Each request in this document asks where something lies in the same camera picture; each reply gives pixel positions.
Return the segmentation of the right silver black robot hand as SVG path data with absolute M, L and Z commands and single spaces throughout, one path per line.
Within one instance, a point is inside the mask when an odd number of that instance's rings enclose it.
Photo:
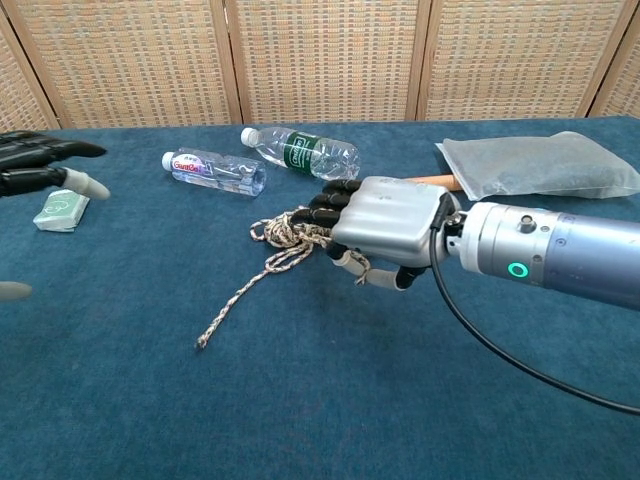
M 443 186 L 383 176 L 332 180 L 292 214 L 291 222 L 327 229 L 326 254 L 358 284 L 403 291 L 435 259 L 448 256 L 443 231 L 435 242 L 436 256 L 429 251 L 431 225 L 441 205 L 446 217 L 461 209 Z

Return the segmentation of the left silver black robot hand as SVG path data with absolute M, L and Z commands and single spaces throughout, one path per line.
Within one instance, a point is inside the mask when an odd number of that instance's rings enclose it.
M 106 200 L 109 189 L 87 173 L 53 167 L 71 157 L 97 158 L 106 153 L 98 145 L 63 140 L 34 131 L 1 135 L 1 196 L 25 195 L 48 187 L 61 187 L 90 199 Z

